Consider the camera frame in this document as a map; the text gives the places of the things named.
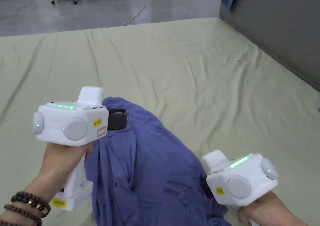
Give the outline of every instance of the green indicator light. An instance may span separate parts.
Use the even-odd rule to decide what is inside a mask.
[[[57,105],[57,104],[53,104],[53,107],[63,107],[63,108],[67,108],[67,109],[77,109],[76,107],[70,107],[70,106],[62,106],[62,105]]]
[[[249,159],[249,157],[244,157],[243,159],[240,159],[239,161],[235,162],[234,164],[231,164],[230,165],[230,168],[235,168],[237,167],[238,165],[240,165],[241,163],[247,161]]]

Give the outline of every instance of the floor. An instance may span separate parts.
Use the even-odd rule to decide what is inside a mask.
[[[144,7],[135,0],[0,0],[0,36],[122,26]],[[129,25],[217,17],[220,0],[138,0]]]

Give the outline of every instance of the controller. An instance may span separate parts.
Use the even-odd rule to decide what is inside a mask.
[[[107,133],[109,110],[102,106],[104,90],[83,87],[77,102],[51,102],[39,106],[33,115],[32,131],[37,139],[68,146],[82,146]],[[73,210],[88,199],[93,183],[82,181],[84,156],[68,176],[65,187],[53,199],[53,205]]]
[[[278,172],[261,154],[249,154],[229,161],[220,150],[203,156],[209,168],[207,184],[222,205],[243,207],[278,185]],[[258,226],[251,219],[252,226]]]

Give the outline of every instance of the gray partition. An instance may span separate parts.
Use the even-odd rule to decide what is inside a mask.
[[[320,91],[320,0],[235,0],[220,18]]]

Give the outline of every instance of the brown bead bracelet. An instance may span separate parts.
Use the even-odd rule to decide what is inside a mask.
[[[13,223],[8,223],[8,222],[5,222],[5,221],[0,220],[0,226],[22,226],[22,225],[13,224]]]
[[[27,192],[17,192],[16,195],[12,196],[11,202],[23,202],[29,204],[32,208],[37,208],[42,212],[42,218],[48,216],[51,211],[51,207],[46,201]]]
[[[29,213],[29,212],[27,212],[27,211],[25,211],[25,210],[23,210],[21,208],[17,208],[15,206],[11,205],[11,204],[6,204],[6,205],[4,205],[4,209],[16,212],[18,214],[21,214],[21,215],[25,216],[26,218],[29,218],[29,219],[35,221],[37,223],[37,226],[41,226],[42,225],[42,221],[41,221],[40,218],[38,218],[37,216],[35,216],[35,215],[33,215],[33,214],[31,214],[31,213]]]

